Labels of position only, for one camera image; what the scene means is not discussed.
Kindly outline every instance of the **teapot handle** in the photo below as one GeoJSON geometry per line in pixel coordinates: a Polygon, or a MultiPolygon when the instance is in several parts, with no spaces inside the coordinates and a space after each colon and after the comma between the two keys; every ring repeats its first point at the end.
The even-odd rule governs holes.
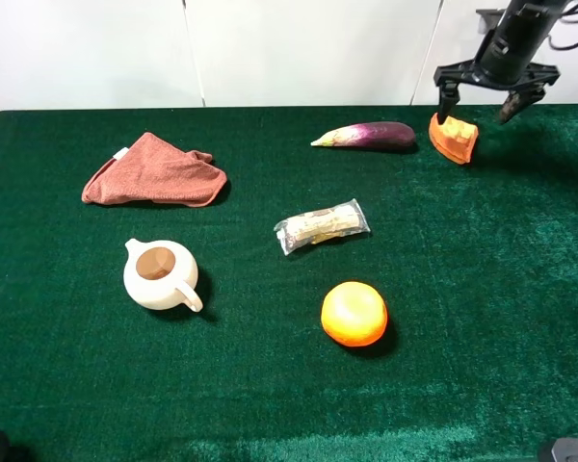
{"type": "Polygon", "coordinates": [[[175,288],[186,297],[184,300],[186,306],[196,313],[201,311],[203,308],[203,302],[191,286],[189,286],[185,281],[176,281],[175,288]]]}

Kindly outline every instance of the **green felt surface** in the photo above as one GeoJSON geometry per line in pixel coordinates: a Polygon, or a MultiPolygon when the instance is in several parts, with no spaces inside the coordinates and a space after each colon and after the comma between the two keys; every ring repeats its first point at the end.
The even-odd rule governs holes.
{"type": "Polygon", "coordinates": [[[481,129],[459,167],[433,108],[0,113],[0,428],[23,461],[509,460],[578,435],[578,106],[481,129]],[[415,153],[309,146],[400,120],[415,153]],[[150,131],[216,156],[203,209],[84,205],[150,131]],[[371,236],[285,257],[281,219],[355,197],[371,236]],[[124,243],[188,246],[204,311],[136,305],[124,243]],[[374,285],[393,326],[340,347],[336,284],[374,285]]]}

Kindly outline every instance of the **orange object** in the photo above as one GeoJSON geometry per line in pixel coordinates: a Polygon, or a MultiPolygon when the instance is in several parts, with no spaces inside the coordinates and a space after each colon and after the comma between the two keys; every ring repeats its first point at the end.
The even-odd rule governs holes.
{"type": "Polygon", "coordinates": [[[431,118],[428,134],[437,151],[457,164],[471,162],[473,146],[478,138],[478,127],[453,117],[439,125],[436,113],[431,118]]]}
{"type": "Polygon", "coordinates": [[[387,309],[379,293],[361,282],[343,282],[326,295],[321,324],[332,339],[346,347],[366,347],[381,338],[387,309]]]}

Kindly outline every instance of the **orange fruit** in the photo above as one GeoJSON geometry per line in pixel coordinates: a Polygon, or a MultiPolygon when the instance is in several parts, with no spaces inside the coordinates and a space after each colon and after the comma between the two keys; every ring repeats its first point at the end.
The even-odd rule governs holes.
{"type": "Polygon", "coordinates": [[[321,324],[332,339],[346,347],[366,347],[381,338],[387,309],[371,286],[349,281],[328,292],[321,309],[321,324]]]}

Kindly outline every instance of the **teapot spout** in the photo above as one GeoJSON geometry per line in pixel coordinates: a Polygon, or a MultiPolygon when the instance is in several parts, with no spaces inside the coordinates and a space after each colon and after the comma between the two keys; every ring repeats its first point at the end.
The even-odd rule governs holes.
{"type": "Polygon", "coordinates": [[[128,253],[131,253],[131,252],[135,251],[135,249],[137,249],[142,244],[143,243],[140,243],[136,239],[131,239],[125,244],[125,246],[126,246],[126,250],[128,250],[128,253]]]}

